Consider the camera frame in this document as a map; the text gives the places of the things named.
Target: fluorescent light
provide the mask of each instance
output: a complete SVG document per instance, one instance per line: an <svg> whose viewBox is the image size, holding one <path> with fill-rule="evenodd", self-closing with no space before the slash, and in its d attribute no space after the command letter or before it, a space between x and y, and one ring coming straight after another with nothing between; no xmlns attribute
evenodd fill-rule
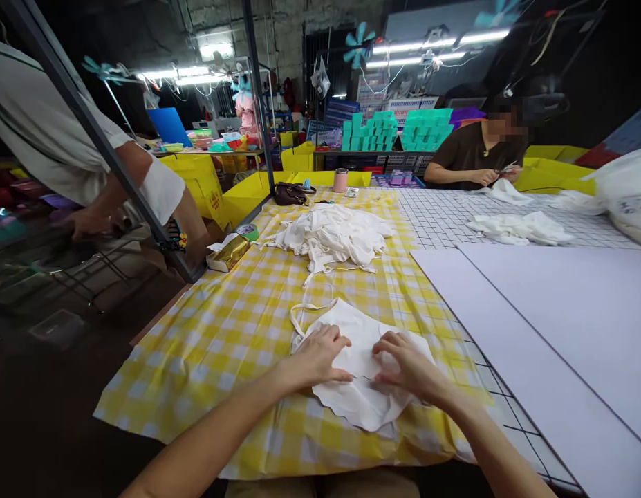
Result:
<svg viewBox="0 0 641 498"><path fill-rule="evenodd" d="M437 60L452 60L452 59L461 59L467 52L454 52L450 54L437 55L434 59Z"/></svg>
<svg viewBox="0 0 641 498"><path fill-rule="evenodd" d="M438 48L443 46L452 46L456 43L456 38L446 38L438 41L433 41L432 43L413 43L413 44L396 44L389 45L380 44L373 47L374 54L380 53L395 53L395 52L410 52L413 50L419 50L420 48Z"/></svg>
<svg viewBox="0 0 641 498"><path fill-rule="evenodd" d="M494 42L503 39L509 35L509 30L490 31L488 33L478 33L476 35L466 35L461 38L460 45L475 44L482 42Z"/></svg>
<svg viewBox="0 0 641 498"><path fill-rule="evenodd" d="M367 68L372 67L387 67L389 66L405 66L406 64L419 64L421 62L421 57L412 57L410 59L394 59L391 61L371 61L366 63Z"/></svg>
<svg viewBox="0 0 641 498"><path fill-rule="evenodd" d="M188 84L216 83L216 82L228 81L228 80L229 80L229 77L224 75L220 75L220 76L200 75L200 76L191 76L191 77L182 78L180 80L176 80L175 84L177 86L184 86Z"/></svg>
<svg viewBox="0 0 641 498"><path fill-rule="evenodd" d="M201 46L201 55L203 57L214 59L215 51L219 52L222 57L233 57L235 55L235 51L232 49L232 45L228 41Z"/></svg>
<svg viewBox="0 0 641 498"><path fill-rule="evenodd" d="M170 78L174 79L177 78L177 71L174 69L165 69L163 71L147 71L146 73L142 73L142 76L147 78L148 80L160 80L162 78Z"/></svg>
<svg viewBox="0 0 641 498"><path fill-rule="evenodd" d="M374 54L379 54L379 53L393 53L393 52L409 52L410 50L419 50L422 48L422 43L415 43L415 44L397 44L397 45L389 45L387 46L386 44L380 44L377 46L373 47L373 53Z"/></svg>
<svg viewBox="0 0 641 498"><path fill-rule="evenodd" d="M180 76L199 76L202 74L210 74L210 68L207 66L193 66L190 68L179 68L177 70Z"/></svg>

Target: tape roll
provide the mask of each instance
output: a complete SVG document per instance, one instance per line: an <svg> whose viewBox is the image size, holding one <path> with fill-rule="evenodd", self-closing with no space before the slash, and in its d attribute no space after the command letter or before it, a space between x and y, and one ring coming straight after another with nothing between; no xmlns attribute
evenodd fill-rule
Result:
<svg viewBox="0 0 641 498"><path fill-rule="evenodd" d="M236 233L239 233L242 237L255 242L258 240L260 234L258 233L258 227L253 223L247 223L246 225L240 225L235 229Z"/></svg>

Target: scissors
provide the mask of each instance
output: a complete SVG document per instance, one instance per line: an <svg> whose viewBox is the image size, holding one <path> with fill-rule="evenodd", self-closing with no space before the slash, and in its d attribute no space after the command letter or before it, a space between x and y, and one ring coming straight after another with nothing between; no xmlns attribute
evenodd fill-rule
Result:
<svg viewBox="0 0 641 498"><path fill-rule="evenodd" d="M510 172L510 171L512 171L515 167L517 167L517 166L516 166L516 161L514 161L513 163L511 163L511 164L509 164L509 165L505 166L505 167L504 167L503 169L501 169L501 170L500 170L500 172L498 173L498 178L501 178L501 177L502 177L502 175L504 175L505 173L509 173L509 172Z"/></svg>

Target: stack of green boxes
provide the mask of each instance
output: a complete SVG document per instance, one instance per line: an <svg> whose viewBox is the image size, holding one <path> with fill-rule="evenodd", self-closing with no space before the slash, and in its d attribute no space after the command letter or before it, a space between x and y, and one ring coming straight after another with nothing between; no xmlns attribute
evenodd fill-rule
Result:
<svg viewBox="0 0 641 498"><path fill-rule="evenodd" d="M401 134L405 151L435 152L454 130L449 124L452 109L418 109L410 111Z"/></svg>
<svg viewBox="0 0 641 498"><path fill-rule="evenodd" d="M362 126L362 113L354 113L351 121L343 122L342 151L391 151L398 123L394 111L373 114Z"/></svg>

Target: black bag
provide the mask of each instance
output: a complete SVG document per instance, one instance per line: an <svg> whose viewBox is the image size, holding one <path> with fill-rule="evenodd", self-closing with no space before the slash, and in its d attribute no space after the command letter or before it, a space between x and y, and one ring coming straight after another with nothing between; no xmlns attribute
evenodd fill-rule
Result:
<svg viewBox="0 0 641 498"><path fill-rule="evenodd" d="M311 187L311 190L305 190L301 183L278 182L275 189L274 201L278 205L307 205L306 195L316 193L315 188Z"/></svg>

